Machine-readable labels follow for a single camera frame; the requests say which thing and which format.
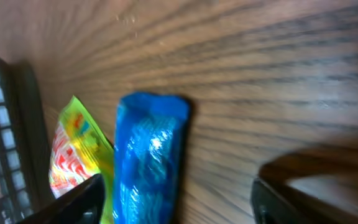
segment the wooden surface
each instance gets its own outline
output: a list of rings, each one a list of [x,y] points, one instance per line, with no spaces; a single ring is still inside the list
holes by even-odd
[[[253,223],[264,164],[358,223],[358,0],[0,0],[0,57],[34,68],[50,138],[72,95],[110,139],[127,93],[191,99],[183,223]]]

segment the blue wrapper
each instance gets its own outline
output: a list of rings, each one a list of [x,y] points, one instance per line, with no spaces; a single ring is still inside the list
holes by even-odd
[[[177,96],[134,93],[117,108],[114,222],[168,223],[173,214],[189,106]]]

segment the wood grain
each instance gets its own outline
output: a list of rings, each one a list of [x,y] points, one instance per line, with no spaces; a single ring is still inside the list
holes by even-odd
[[[125,94],[190,99],[182,223],[253,223],[259,170],[358,223],[358,0],[0,0],[0,57],[50,138],[72,95],[110,139]]]

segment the candy wrapper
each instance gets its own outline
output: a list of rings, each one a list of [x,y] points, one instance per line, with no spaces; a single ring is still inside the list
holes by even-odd
[[[73,97],[59,116],[50,158],[49,182],[55,197],[101,173],[106,189],[101,223],[113,223],[114,151],[91,115]]]
[[[175,205],[189,107],[176,96],[134,93],[117,108],[115,224],[166,224]]]

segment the yellow packet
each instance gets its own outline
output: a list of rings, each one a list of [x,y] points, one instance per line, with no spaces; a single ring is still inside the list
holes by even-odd
[[[101,173],[106,199],[101,223],[113,223],[114,151],[91,115],[75,97],[60,113],[52,144],[49,183],[60,197],[92,175]]]

